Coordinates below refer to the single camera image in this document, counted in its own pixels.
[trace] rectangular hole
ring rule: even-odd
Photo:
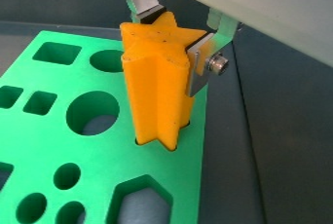
[[[14,167],[9,164],[0,163],[0,191],[5,186]]]
[[[78,46],[46,42],[37,50],[32,59],[69,65],[73,63],[80,49]]]
[[[0,108],[10,108],[20,95],[22,94],[24,89],[22,88],[14,88],[14,87],[1,87],[0,88]]]
[[[57,96],[53,93],[34,92],[25,104],[24,112],[46,115],[56,98]]]

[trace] circular hole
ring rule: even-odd
[[[102,72],[121,72],[120,56],[121,51],[104,50],[92,55],[89,63]]]
[[[68,126],[81,135],[104,132],[113,125],[117,117],[117,100],[104,92],[90,92],[78,96],[70,103],[66,113]]]
[[[84,206],[78,202],[66,203],[57,213],[57,224],[80,224],[84,221]]]
[[[20,223],[33,223],[42,215],[46,207],[46,199],[40,193],[28,195],[17,207],[17,220]]]
[[[80,170],[76,164],[64,164],[57,168],[57,171],[54,173],[54,185],[58,189],[66,190],[77,182],[77,179],[80,177]]]

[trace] screw head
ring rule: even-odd
[[[215,75],[220,75],[227,67],[228,60],[221,56],[220,53],[215,54],[208,63],[207,63],[207,69],[211,71]]]

